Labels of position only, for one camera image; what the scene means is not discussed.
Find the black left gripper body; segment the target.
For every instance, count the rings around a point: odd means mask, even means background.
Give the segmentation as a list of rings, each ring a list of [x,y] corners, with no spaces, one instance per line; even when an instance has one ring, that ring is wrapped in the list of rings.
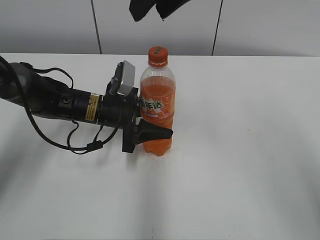
[[[132,153],[135,149],[134,130],[138,114],[138,89],[132,88],[129,95],[110,93],[112,83],[107,84],[103,96],[97,124],[114,128],[111,135],[102,141],[105,145],[122,129],[122,151]]]

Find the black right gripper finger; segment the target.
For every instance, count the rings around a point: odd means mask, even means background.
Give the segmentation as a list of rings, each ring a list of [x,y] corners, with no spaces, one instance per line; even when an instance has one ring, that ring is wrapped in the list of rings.
[[[185,3],[185,0],[158,0],[155,7],[161,19],[164,20]]]
[[[156,3],[156,0],[130,0],[129,12],[133,20],[141,21]]]

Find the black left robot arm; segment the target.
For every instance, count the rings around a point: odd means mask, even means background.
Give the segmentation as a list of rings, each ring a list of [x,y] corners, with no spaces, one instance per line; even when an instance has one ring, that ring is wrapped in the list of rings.
[[[75,89],[48,77],[49,69],[26,62],[0,61],[0,97],[22,106],[31,125],[44,138],[35,117],[81,122],[122,130],[122,151],[132,153],[141,143],[168,140],[173,131],[141,118],[142,99],[134,87],[135,67],[120,62],[104,95]]]

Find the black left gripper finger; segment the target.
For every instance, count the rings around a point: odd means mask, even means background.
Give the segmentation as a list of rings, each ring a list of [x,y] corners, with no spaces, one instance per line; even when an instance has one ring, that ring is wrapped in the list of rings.
[[[172,129],[154,125],[141,118],[139,124],[134,127],[134,144],[139,145],[149,141],[168,140],[172,135]]]

